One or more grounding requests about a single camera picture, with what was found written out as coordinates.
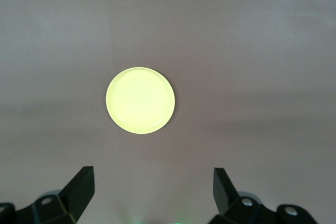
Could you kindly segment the yellow round plate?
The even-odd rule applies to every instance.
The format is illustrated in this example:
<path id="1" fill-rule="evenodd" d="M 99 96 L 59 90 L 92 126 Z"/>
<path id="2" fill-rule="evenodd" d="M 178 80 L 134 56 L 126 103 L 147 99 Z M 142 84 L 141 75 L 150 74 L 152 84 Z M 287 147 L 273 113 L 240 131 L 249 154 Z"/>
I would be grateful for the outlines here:
<path id="1" fill-rule="evenodd" d="M 134 134 L 149 134 L 164 127 L 175 109 L 169 81 L 146 67 L 118 73 L 106 91 L 106 108 L 117 126 Z"/>

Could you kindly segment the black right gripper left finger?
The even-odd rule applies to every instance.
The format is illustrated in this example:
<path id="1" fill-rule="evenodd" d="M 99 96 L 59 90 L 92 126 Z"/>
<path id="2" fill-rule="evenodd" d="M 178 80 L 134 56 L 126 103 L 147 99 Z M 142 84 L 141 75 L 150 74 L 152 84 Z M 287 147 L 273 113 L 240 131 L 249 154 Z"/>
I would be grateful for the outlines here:
<path id="1" fill-rule="evenodd" d="M 94 169 L 84 166 L 62 189 L 17 210 L 0 202 L 0 224 L 77 224 L 95 193 Z"/>

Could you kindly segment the brown table cover sheet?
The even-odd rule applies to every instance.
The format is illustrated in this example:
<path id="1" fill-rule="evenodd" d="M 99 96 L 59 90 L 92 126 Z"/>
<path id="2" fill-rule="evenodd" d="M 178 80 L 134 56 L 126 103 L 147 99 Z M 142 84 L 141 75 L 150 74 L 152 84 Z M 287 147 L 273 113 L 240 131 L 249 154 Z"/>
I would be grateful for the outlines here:
<path id="1" fill-rule="evenodd" d="M 174 90 L 156 132 L 107 111 L 132 67 Z M 0 202 L 87 165 L 80 224 L 207 224 L 215 167 L 271 210 L 336 224 L 336 0 L 0 0 Z"/>

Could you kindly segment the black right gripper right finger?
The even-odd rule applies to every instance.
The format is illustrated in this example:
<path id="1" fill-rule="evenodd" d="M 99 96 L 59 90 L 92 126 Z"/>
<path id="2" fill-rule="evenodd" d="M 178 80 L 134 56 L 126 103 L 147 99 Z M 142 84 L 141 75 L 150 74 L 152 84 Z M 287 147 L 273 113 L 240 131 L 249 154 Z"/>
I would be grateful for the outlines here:
<path id="1" fill-rule="evenodd" d="M 218 214 L 209 224 L 318 224 L 302 207 L 283 204 L 272 211 L 253 197 L 239 195 L 223 168 L 214 168 L 213 196 Z"/>

